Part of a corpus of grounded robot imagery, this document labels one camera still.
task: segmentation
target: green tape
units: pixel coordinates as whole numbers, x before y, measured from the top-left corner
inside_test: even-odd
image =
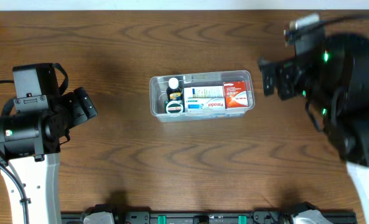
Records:
[[[158,216],[158,224],[166,224],[166,216],[159,215]]]
[[[238,216],[238,224],[246,224],[246,216],[239,215]]]

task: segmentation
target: red box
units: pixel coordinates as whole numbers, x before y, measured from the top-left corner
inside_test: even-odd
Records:
[[[248,106],[248,93],[244,81],[223,83],[226,108]]]

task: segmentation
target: bottle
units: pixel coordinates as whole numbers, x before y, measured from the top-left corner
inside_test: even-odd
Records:
[[[181,100],[183,89],[179,86],[179,81],[176,78],[170,78],[169,87],[167,87],[167,100]]]

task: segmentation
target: wooden table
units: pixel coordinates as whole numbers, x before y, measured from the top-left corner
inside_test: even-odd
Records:
[[[68,90],[85,87],[99,112],[62,146],[61,210],[105,202],[161,211],[251,210],[309,201],[354,210],[364,223],[344,163],[315,131],[304,100],[263,95],[257,59],[291,57],[283,27],[309,13],[0,12],[0,79],[12,79],[15,65],[59,62],[70,77]],[[369,36],[369,21],[328,29],[340,30]],[[256,106],[243,118],[160,123],[151,115],[151,77],[224,70],[251,73]],[[12,96],[13,85],[0,85],[0,112]],[[0,223],[10,222],[0,175]]]

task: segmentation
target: transparent tray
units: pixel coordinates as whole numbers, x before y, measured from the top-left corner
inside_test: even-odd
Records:
[[[244,81],[248,95],[248,106],[210,112],[165,113],[165,101],[167,100],[166,89],[169,79],[173,77],[179,80],[179,86],[182,88],[222,86],[225,82]],[[152,77],[149,81],[149,101],[152,115],[156,116],[161,122],[238,117],[243,116],[255,106],[251,75],[246,70]]]

